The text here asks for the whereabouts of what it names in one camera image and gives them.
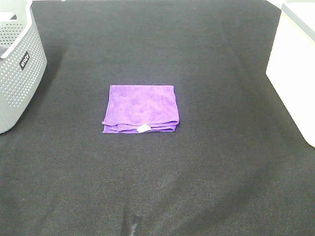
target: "perforated basket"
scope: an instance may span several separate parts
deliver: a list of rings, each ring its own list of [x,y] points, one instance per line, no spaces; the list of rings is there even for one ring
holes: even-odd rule
[[[47,64],[31,4],[0,0],[0,133],[18,121]]]

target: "purple microfiber towel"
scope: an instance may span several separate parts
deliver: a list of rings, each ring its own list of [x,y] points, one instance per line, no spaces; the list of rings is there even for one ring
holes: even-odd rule
[[[174,132],[178,123],[173,86],[111,85],[103,133]]]

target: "table surface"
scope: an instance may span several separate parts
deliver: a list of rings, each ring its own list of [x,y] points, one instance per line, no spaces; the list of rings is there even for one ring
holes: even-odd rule
[[[314,235],[315,149],[265,70],[264,0],[43,1],[48,64],[0,135],[0,235]],[[110,85],[174,85],[174,133],[103,134]]]

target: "towel tag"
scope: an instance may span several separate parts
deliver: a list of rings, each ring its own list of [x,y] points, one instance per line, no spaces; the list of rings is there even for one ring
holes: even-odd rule
[[[148,126],[147,124],[144,124],[144,125],[138,127],[137,130],[139,133],[143,133],[143,132],[146,132],[148,130],[151,130],[151,127]]]

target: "black carpet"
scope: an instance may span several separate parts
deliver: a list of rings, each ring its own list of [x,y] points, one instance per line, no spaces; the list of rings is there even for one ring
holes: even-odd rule
[[[265,0],[35,2],[48,59],[0,135],[1,236],[315,234],[315,149],[265,70]],[[110,85],[174,85],[175,133],[103,134]]]

